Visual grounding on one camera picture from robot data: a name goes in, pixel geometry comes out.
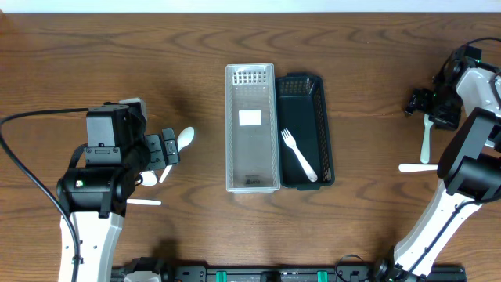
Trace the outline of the white plastic fork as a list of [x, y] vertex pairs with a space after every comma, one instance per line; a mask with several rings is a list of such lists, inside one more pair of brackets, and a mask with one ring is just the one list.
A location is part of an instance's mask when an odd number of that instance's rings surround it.
[[298, 159], [300, 166], [302, 167], [304, 173], [306, 174], [308, 180], [312, 183], [316, 182], [318, 180], [318, 176], [316, 175], [315, 171], [313, 170], [312, 166], [308, 163], [308, 161], [305, 159], [303, 156], [302, 152], [298, 149], [297, 143], [295, 138], [292, 136], [290, 131], [285, 128], [280, 132], [283, 141], [285, 142], [286, 146], [292, 149], [294, 152], [296, 158]]
[[436, 171], [437, 169], [436, 164], [402, 163], [398, 166], [398, 170], [402, 173]]

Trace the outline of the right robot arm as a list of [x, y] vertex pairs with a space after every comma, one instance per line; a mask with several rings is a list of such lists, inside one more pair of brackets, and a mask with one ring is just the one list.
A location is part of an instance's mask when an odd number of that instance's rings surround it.
[[[405, 109], [426, 125], [454, 132], [434, 166], [438, 186], [420, 219], [375, 265], [332, 269], [206, 269], [189, 267], [182, 281], [464, 281], [461, 267], [435, 259], [461, 224], [500, 198], [500, 70], [471, 43], [454, 50], [417, 89]], [[225, 78], [225, 182], [230, 193], [317, 190], [334, 183], [323, 80], [308, 73], [276, 77], [270, 63], [230, 64]]]

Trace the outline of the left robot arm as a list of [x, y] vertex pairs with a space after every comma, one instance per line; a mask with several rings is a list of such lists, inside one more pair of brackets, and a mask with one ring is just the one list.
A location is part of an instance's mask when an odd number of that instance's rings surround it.
[[86, 144], [74, 151], [57, 184], [63, 217], [61, 281], [109, 281], [123, 228], [127, 200], [144, 172], [178, 163], [169, 128], [146, 134], [147, 110], [140, 98], [104, 103], [87, 111]]

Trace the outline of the mint green plastic fork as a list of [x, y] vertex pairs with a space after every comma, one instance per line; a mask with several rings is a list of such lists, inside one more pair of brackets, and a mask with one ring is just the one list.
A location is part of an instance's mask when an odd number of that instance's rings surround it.
[[422, 147], [420, 151], [420, 162], [422, 164], [428, 164], [431, 158], [431, 129], [433, 127], [433, 122], [430, 120], [428, 114], [424, 115], [424, 136]]

